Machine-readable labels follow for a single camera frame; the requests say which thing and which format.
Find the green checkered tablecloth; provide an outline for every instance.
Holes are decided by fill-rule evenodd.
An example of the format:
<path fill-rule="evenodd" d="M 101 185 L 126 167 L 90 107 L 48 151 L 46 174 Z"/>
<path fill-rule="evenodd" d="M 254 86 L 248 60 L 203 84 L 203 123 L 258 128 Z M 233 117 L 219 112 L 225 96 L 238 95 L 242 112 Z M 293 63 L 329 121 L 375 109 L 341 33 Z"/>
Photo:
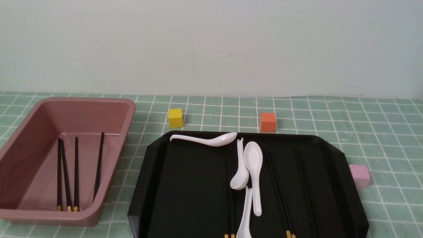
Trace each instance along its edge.
<path fill-rule="evenodd" d="M 318 135 L 365 164 L 371 185 L 360 189 L 369 238 L 423 237 L 423 102 L 351 97 L 186 97 L 0 92 L 0 147 L 31 107 L 51 97 L 120 97 L 136 102 L 99 224 L 95 227 L 15 225 L 0 220 L 0 237 L 132 237 L 126 217 L 147 146 L 170 131 L 169 108 L 182 108 L 181 130 L 259 132 L 257 117 L 274 112 L 277 132 Z"/>

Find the chopsticks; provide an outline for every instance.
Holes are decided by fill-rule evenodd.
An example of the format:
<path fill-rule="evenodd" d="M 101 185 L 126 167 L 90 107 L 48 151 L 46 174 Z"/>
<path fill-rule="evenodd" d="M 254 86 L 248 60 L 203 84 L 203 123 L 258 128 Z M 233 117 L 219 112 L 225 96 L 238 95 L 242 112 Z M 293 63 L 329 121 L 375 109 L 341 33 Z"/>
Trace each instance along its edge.
<path fill-rule="evenodd" d="M 224 238 L 235 238 L 235 196 L 229 181 L 235 173 L 235 160 L 225 153 L 225 192 L 224 192 L 224 214 L 225 214 L 225 235 Z"/>
<path fill-rule="evenodd" d="M 235 167 L 235 160 L 237 160 L 238 158 L 231 156 L 231 159 L 229 160 L 230 165 L 229 166 L 229 179 L 228 179 L 228 183 L 229 181 L 235 176 L 236 173 L 236 167 Z M 237 232 L 236 228 L 235 228 L 235 196 L 234 196 L 234 190 L 229 186 L 229 202 L 230 202 L 230 212 L 231 212 L 231 221 L 230 221 L 230 229 L 229 232 L 231 234 L 231 238 L 235 238 L 235 234 Z"/>
<path fill-rule="evenodd" d="M 68 166 L 66 164 L 65 144 L 62 139 L 59 139 L 59 140 L 60 140 L 60 149 L 62 151 L 63 175 L 65 178 L 66 206 L 68 208 L 68 212 L 70 212 L 72 211 L 72 201 L 71 201 L 71 190 L 69 187 Z"/>
<path fill-rule="evenodd" d="M 78 137 L 75 136 L 74 211 L 79 212 L 79 152 Z"/>
<path fill-rule="evenodd" d="M 97 173 L 96 173 L 96 183 L 94 184 L 93 202 L 94 202 L 94 199 L 96 198 L 96 195 L 100 186 L 100 172 L 102 168 L 103 143 L 104 143 L 104 132 L 102 132 L 102 136 L 100 138 L 100 150 L 99 150 L 99 159 L 97 161 Z"/>
<path fill-rule="evenodd" d="M 62 151 L 57 140 L 57 211 L 62 211 Z"/>
<path fill-rule="evenodd" d="M 229 173 L 228 173 L 228 160 L 227 160 L 228 156 L 225 153 L 225 186 L 224 186 L 224 197 L 223 197 L 223 207 L 224 207 L 224 223 L 225 223 L 225 234 L 224 234 L 224 238 L 229 238 L 229 186 L 228 186 L 228 181 L 229 181 Z"/>
<path fill-rule="evenodd" d="M 285 227 L 286 238 L 296 238 L 294 231 L 293 231 L 293 226 L 292 226 L 291 221 L 289 219 L 290 215 L 289 215 L 289 211 L 287 209 L 288 206 L 286 205 L 286 202 L 285 202 L 285 194 L 284 194 L 284 191 L 283 191 L 283 187 L 281 187 L 280 184 L 279 184 L 279 177 L 278 177 L 277 172 L 276 172 L 272 153 L 268 149 L 265 150 L 265 153 L 266 153 L 266 157 L 267 157 L 267 163 L 269 164 L 273 189 L 276 192 L 279 211 L 281 213 L 283 225 Z"/>
<path fill-rule="evenodd" d="M 316 214 L 314 213 L 314 205 L 313 205 L 313 196 L 311 194 L 310 191 L 310 178 L 308 177 L 307 173 L 305 172 L 306 167 L 304 164 L 304 161 L 302 160 L 302 155 L 299 149 L 295 148 L 295 158 L 297 161 L 297 166 L 298 166 L 298 170 L 299 170 L 299 174 L 301 176 L 301 184 L 302 184 L 302 189 L 306 192 L 306 204 L 307 204 L 307 209 L 308 209 L 308 214 L 309 214 L 309 219 L 310 219 L 310 224 L 312 227 L 312 230 L 314 232 L 314 237 L 322 237 L 319 234 L 319 230 L 318 230 L 318 225 L 317 225 L 317 219 L 316 219 Z"/>
<path fill-rule="evenodd" d="M 63 176 L 65 179 L 65 192 L 66 192 L 66 206 L 67 211 L 80 211 L 79 204 L 79 149 L 78 149 L 79 139 L 75 137 L 75 168 L 74 168 L 74 207 L 72 209 L 72 200 L 71 192 L 69 187 L 69 175 L 68 167 L 66 163 L 66 154 L 65 154 L 65 144 L 63 139 L 58 138 L 58 155 L 57 155 L 57 211 L 62 211 L 62 168 L 61 163 L 63 161 Z M 100 140 L 100 151 L 99 158 L 97 162 L 97 172 L 96 172 L 96 181 L 94 185 L 94 197 L 93 201 L 97 195 L 100 184 L 100 171 L 102 163 L 102 154 L 103 154 L 103 144 L 104 144 L 104 132 L 102 132 Z"/>

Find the spoon bowl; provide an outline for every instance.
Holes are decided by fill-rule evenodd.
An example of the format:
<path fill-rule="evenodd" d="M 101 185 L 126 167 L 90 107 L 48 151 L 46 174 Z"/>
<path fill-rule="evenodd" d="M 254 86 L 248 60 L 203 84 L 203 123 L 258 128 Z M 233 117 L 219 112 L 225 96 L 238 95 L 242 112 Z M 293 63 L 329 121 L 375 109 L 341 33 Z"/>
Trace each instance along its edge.
<path fill-rule="evenodd" d="M 184 135 L 172 135 L 170 137 L 170 141 L 172 141 L 173 139 L 181 139 L 186 141 L 197 142 L 197 143 L 208 145 L 208 146 L 220 147 L 220 146 L 224 146 L 233 142 L 237 135 L 238 135 L 237 132 L 231 132 L 231 133 L 223 134 L 213 139 L 202 139 L 202 138 L 184 136 Z"/>
<path fill-rule="evenodd" d="M 261 216 L 261 198 L 260 198 L 260 171 L 263 165 L 263 153 L 260 146 L 254 141 L 250 141 L 244 149 L 245 165 L 250 172 L 251 182 L 253 184 L 253 208 L 256 216 Z"/>

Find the white ceramic spoon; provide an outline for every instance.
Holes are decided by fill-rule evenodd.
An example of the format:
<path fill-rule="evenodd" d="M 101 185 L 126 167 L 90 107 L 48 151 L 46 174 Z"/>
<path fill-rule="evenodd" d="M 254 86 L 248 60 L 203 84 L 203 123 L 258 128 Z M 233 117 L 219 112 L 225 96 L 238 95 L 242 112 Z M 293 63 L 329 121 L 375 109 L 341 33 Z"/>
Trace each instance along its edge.
<path fill-rule="evenodd" d="M 245 188 L 248 182 L 248 178 L 250 177 L 244 161 L 244 146 L 242 144 L 243 141 L 244 138 L 236 141 L 236 145 L 238 147 L 238 171 L 231 180 L 231 188 L 235 190 L 241 190 Z"/>
<path fill-rule="evenodd" d="M 245 146 L 244 160 L 250 172 L 251 182 L 253 184 L 254 214 L 256 216 L 261 216 L 260 171 L 263 165 L 263 153 L 257 143 L 251 141 Z"/>
<path fill-rule="evenodd" d="M 250 214 L 251 200 L 253 198 L 253 189 L 245 187 L 244 211 L 242 212 L 241 223 L 239 224 L 237 238 L 251 238 L 250 234 Z"/>
<path fill-rule="evenodd" d="M 231 132 L 231 133 L 223 134 L 213 139 L 201 139 L 201 138 L 192 137 L 192 136 L 172 135 L 170 137 L 170 141 L 172 141 L 173 139 L 181 139 L 186 141 L 197 142 L 197 143 L 208 145 L 208 146 L 219 147 L 219 146 L 224 146 L 233 142 L 237 135 L 238 135 L 237 132 Z"/>

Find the yellow block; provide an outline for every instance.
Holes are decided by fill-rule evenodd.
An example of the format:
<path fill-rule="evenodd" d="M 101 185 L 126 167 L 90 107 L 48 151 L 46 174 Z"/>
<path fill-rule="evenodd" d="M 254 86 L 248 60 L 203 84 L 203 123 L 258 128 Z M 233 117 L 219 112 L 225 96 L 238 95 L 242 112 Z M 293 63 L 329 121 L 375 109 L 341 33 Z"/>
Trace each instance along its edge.
<path fill-rule="evenodd" d="M 184 126 L 184 122 L 182 121 L 182 108 L 169 109 L 168 117 L 170 128 L 178 128 Z"/>

